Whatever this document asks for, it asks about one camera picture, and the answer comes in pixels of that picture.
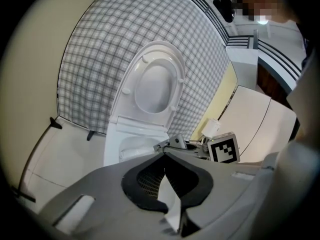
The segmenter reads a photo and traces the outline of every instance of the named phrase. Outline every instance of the toilet lid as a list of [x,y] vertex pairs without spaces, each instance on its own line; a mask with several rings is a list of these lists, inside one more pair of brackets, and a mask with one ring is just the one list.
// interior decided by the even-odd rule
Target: toilet lid
[[110,122],[131,119],[134,125],[167,131],[185,81],[181,53],[165,41],[152,41],[132,59],[113,101]]

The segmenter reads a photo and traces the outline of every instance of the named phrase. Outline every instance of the plaid wall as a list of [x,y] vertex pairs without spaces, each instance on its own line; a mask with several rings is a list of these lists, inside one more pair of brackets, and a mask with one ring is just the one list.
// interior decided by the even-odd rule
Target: plaid wall
[[185,61],[184,89],[168,134],[189,139],[229,59],[214,26],[188,0],[96,0],[78,22],[62,58],[59,115],[106,133],[130,61],[154,40],[176,46]]

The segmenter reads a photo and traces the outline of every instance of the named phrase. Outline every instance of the white cabinet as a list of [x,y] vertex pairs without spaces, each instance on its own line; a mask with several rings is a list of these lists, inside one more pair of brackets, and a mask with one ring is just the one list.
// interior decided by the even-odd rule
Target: white cabinet
[[240,163],[254,163],[285,147],[296,114],[260,92],[238,86],[219,122],[217,135],[234,132]]
[[262,161],[266,155],[281,151],[288,143],[296,122],[296,114],[271,100],[265,117],[251,143],[240,156],[240,163]]
[[241,154],[258,131],[271,98],[246,87],[238,86],[219,119],[221,127],[216,135],[234,132]]

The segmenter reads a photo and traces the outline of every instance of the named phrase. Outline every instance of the white toilet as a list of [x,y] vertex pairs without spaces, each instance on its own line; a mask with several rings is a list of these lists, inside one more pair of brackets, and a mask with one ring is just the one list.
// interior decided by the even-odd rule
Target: white toilet
[[112,105],[103,166],[152,154],[169,138],[185,74],[181,53],[168,42],[152,41],[134,56]]

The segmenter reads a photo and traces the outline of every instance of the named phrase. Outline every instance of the person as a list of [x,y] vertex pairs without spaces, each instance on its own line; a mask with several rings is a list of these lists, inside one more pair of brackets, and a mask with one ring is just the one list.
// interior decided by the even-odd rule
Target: person
[[233,3],[235,8],[251,21],[260,20],[260,17],[277,23],[294,21],[303,37],[306,58],[302,61],[301,66],[305,67],[314,49],[314,44],[311,42],[310,32],[306,31],[300,20],[301,16],[296,14],[299,10],[294,10],[289,0],[233,0]]

